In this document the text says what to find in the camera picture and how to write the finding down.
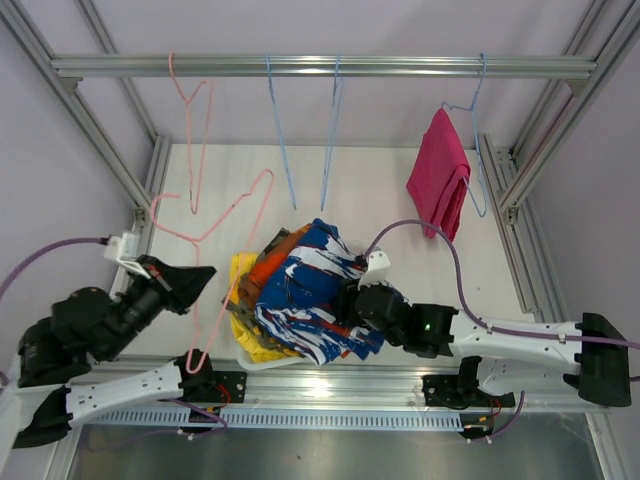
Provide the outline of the pink wire hanger blue trousers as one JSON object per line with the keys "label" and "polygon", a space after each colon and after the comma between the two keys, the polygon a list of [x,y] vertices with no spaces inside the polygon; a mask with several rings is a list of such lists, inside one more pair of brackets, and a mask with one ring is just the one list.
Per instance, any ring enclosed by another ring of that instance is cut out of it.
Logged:
{"label": "pink wire hanger blue trousers", "polygon": [[[256,235],[256,231],[257,228],[264,216],[264,211],[267,207],[267,204],[269,202],[273,187],[274,187],[274,183],[275,183],[275,175],[274,172],[271,169],[264,169],[262,170],[258,176],[255,178],[255,180],[253,181],[253,183],[251,184],[251,187],[249,188],[248,192],[242,193],[241,195],[239,195],[233,202],[232,204],[224,211],[224,213],[199,237],[195,237],[192,235],[187,235],[185,233],[182,233],[178,230],[169,228],[165,225],[163,225],[162,223],[159,222],[158,218],[157,218],[157,208],[159,206],[159,204],[161,203],[162,200],[164,199],[179,199],[180,196],[177,194],[173,194],[173,193],[168,193],[168,194],[160,194],[158,196],[156,196],[152,202],[151,202],[151,206],[148,210],[148,213],[150,215],[151,221],[153,226],[164,232],[167,234],[170,234],[180,240],[184,240],[188,243],[190,243],[194,249],[195,249],[195,261],[196,261],[196,265],[200,266],[201,265],[201,244],[203,242],[205,242],[206,240],[209,239],[209,237],[226,221],[226,219],[231,215],[231,213],[242,203],[243,200],[250,198],[254,193],[256,188],[258,187],[259,183],[263,180],[267,178],[268,179],[268,185],[266,187],[266,191],[263,197],[263,200],[260,204],[259,209],[257,210],[257,214],[253,223],[253,226],[250,230],[250,233],[248,235],[245,247],[248,248],[252,245],[253,240],[255,238]],[[189,350],[187,351],[187,355],[186,355],[186,361],[185,361],[185,368],[186,368],[186,372],[188,374],[196,374],[199,373],[203,367],[204,367],[204,363],[205,363],[205,354],[209,352],[210,348],[213,346],[213,342],[215,340],[215,337],[217,335],[218,329],[219,329],[219,324],[222,320],[224,314],[224,310],[221,310],[220,313],[218,314],[217,320],[214,323],[214,327],[213,330],[211,331],[207,343],[205,345],[204,348],[204,352],[200,355],[199,359],[196,361],[196,363],[193,363],[193,361],[195,360],[195,351],[196,348],[198,347],[198,342],[200,340],[200,337],[202,335],[202,325],[200,322],[200,309],[199,309],[199,301],[196,300],[193,306],[193,325],[194,325],[194,334],[192,336],[191,339],[191,344],[189,347]]]}

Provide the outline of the orange camouflage trousers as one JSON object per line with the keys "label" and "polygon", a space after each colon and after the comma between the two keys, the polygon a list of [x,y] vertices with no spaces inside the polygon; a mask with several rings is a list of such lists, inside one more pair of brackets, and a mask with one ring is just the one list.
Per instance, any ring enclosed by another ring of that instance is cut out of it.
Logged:
{"label": "orange camouflage trousers", "polygon": [[310,227],[311,224],[308,223],[293,232],[284,228],[279,230],[258,255],[249,272],[241,276],[237,291],[239,300],[244,305],[251,309],[255,307],[270,277],[283,264]]}

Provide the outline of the light blue hanger orange trousers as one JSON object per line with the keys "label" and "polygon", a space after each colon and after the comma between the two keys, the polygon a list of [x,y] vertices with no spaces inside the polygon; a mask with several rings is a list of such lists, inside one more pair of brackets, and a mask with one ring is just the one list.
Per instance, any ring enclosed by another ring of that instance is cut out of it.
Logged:
{"label": "light blue hanger orange trousers", "polygon": [[333,73],[333,86],[332,86],[332,98],[331,109],[329,114],[327,140],[325,146],[325,157],[323,165],[323,178],[320,197],[320,209],[325,210],[327,191],[329,186],[330,170],[333,157],[333,150],[335,147],[335,140],[337,134],[337,127],[339,123],[341,104],[342,104],[342,79],[340,78],[340,66],[342,56],[338,54],[336,56],[336,62]]}

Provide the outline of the light blue hanger camo trousers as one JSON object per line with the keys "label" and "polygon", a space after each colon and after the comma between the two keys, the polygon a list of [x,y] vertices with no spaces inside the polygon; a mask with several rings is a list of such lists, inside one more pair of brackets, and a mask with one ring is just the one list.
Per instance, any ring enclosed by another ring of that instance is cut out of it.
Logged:
{"label": "light blue hanger camo trousers", "polygon": [[289,191],[291,206],[295,211],[297,210],[297,199],[296,199],[295,187],[294,187],[292,172],[289,164],[289,158],[286,150],[285,138],[282,130],[277,96],[274,88],[271,56],[268,53],[265,54],[265,66],[266,66],[266,73],[267,73],[269,96],[270,96],[271,105],[272,105],[274,124],[276,128],[280,155],[281,155],[282,164],[283,164],[283,168],[286,176],[286,182],[287,182],[287,187]]}

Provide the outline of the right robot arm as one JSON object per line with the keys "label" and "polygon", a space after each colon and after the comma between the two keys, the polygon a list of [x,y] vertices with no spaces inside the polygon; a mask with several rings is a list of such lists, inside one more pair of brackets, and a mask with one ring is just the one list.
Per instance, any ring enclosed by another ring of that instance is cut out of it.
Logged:
{"label": "right robot arm", "polygon": [[601,314],[577,323],[476,319],[454,307],[411,304],[390,286],[344,282],[331,306],[339,325],[365,327],[420,358],[460,360],[456,395],[467,404],[544,387],[573,388],[603,407],[632,403],[629,342]]}

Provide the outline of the light blue hanger magenta trousers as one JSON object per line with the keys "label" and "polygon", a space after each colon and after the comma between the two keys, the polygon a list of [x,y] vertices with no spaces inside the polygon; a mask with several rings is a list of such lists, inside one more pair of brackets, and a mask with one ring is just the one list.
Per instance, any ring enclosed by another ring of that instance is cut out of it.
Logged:
{"label": "light blue hanger magenta trousers", "polygon": [[470,187],[470,181],[465,180],[464,184],[466,186],[467,193],[471,198],[472,204],[474,206],[474,209],[478,217],[484,218],[488,213],[489,201],[488,201],[488,195],[487,195],[487,187],[484,180],[484,166],[483,166],[482,153],[480,149],[479,129],[478,129],[476,112],[477,112],[478,97],[481,92],[483,82],[486,78],[488,58],[484,52],[481,52],[479,54],[479,59],[481,62],[482,70],[481,70],[481,73],[479,74],[479,81],[474,91],[470,105],[468,107],[464,107],[461,105],[450,104],[448,102],[442,102],[441,107],[449,111],[460,110],[460,111],[469,113],[472,129],[473,129],[474,151],[476,153],[476,161],[477,161],[477,167],[478,167],[477,183],[478,183],[478,186],[480,187],[480,192],[482,194],[482,202],[479,202],[479,200],[476,198],[475,194],[473,193]]}

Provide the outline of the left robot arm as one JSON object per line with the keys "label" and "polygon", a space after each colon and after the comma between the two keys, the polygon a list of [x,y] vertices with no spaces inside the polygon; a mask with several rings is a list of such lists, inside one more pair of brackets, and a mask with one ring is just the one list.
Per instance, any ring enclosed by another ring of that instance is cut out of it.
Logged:
{"label": "left robot arm", "polygon": [[55,443],[73,428],[137,402],[203,401],[217,385],[209,356],[176,357],[143,374],[91,386],[71,386],[94,365],[113,362],[162,312],[185,315],[216,274],[212,266],[172,267],[142,255],[123,292],[86,287],[55,303],[26,330],[17,348],[17,375],[1,402],[8,446]]}

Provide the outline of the blue white patterned trousers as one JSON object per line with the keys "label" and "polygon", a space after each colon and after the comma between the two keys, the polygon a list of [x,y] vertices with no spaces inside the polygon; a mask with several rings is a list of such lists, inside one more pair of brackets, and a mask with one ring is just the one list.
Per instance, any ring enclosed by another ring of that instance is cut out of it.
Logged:
{"label": "blue white patterned trousers", "polygon": [[332,302],[347,281],[364,273],[335,225],[316,218],[274,274],[254,312],[268,333],[318,366],[346,353],[361,360],[380,352],[383,335],[337,323]]}

